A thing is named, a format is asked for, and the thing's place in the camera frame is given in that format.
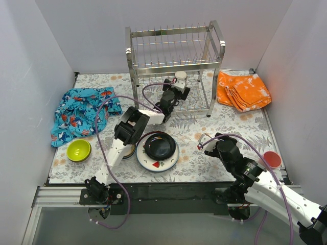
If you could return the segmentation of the white brown steel cup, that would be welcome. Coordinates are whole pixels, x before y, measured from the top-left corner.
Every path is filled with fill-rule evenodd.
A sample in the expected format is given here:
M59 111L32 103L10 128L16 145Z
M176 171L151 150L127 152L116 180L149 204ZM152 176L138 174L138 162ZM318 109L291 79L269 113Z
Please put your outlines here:
M175 72L175 80L179 81L179 80L183 80L183 81L187 81L187 73L185 71L177 71Z

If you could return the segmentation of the pink plastic cup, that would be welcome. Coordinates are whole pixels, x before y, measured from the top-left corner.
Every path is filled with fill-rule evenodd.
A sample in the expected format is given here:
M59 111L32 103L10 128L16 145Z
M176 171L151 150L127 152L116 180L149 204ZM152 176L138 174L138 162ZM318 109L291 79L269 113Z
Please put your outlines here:
M267 151L262 155L262 157L270 168L278 168L282 164L282 159L276 152Z

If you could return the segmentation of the beige bowl with patterned outside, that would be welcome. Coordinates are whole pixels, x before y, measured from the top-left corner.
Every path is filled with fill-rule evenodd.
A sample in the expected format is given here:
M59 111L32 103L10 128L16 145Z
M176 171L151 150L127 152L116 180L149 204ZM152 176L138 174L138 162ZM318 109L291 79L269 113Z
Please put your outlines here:
M136 145L135 144L127 145L127 147L125 149L125 154L123 156L123 160L126 160L126 159L132 157L133 154L135 153L135 150L136 150Z

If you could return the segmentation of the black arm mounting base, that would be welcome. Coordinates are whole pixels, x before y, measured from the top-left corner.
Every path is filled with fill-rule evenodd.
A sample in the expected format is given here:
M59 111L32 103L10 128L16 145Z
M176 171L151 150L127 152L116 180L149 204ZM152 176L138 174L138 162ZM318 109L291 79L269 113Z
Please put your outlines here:
M171 182L118 184L96 200L86 188L81 190L80 205L103 209L102 217L130 214L192 214L229 215L245 221L258 214L254 205L236 199L222 200L222 193L231 182Z

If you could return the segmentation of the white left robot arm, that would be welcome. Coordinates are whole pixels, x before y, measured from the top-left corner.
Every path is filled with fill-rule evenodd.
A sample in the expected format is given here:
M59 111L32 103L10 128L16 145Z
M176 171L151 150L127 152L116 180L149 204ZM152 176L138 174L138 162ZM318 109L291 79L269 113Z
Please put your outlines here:
M114 139L104 163L91 179L85 180L89 196L97 203L104 204L109 199L108 186L118 182L111 169L117 166L133 145L141 139L148 125L161 125L171 117L180 100L186 100L190 88L186 86L186 76L175 75L173 80L165 79L160 101L148 110L129 107L121 121L114 127Z

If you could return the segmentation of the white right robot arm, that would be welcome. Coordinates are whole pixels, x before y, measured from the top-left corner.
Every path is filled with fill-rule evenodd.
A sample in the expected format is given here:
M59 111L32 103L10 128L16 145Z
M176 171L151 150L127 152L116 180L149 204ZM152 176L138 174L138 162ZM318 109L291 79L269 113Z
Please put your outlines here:
M202 134L197 148L207 156L218 158L235 178L227 188L217 188L215 196L223 203L252 203L299 230L305 244L326 244L326 206L301 196L278 180L264 160L258 163L244 157L237 146L236 134L214 137Z

